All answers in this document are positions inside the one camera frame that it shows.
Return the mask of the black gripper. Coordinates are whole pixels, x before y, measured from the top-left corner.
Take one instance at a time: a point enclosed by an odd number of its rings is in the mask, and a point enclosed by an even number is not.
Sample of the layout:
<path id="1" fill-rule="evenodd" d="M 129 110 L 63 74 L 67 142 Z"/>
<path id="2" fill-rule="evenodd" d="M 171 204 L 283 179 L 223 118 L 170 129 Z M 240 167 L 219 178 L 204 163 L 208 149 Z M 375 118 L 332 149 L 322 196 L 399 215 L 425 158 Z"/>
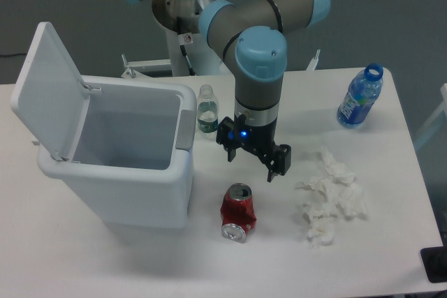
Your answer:
<path id="1" fill-rule="evenodd" d="M 291 146 L 274 143 L 277 119 L 264 126 L 251 126 L 245 117 L 225 117 L 218 125 L 216 143 L 221 144 L 231 162 L 239 144 L 245 151 L 260 157 L 268 169 L 267 181 L 277 175 L 284 176 L 291 166 Z"/>

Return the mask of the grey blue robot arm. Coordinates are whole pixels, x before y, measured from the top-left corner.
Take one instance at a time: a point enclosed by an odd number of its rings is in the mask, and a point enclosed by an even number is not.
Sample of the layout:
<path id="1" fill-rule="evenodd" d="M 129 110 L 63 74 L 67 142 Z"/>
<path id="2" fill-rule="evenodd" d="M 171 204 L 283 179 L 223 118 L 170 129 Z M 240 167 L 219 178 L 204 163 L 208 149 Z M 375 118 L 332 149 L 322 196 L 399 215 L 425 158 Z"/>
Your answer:
<path id="1" fill-rule="evenodd" d="M 279 101 L 287 65 L 285 34 L 324 20 L 331 0 L 152 0 L 154 16 L 178 34 L 199 33 L 235 78 L 235 109 L 217 129 L 233 160 L 243 149 L 258 157 L 268 178 L 284 175 L 291 148 L 276 144 Z"/>

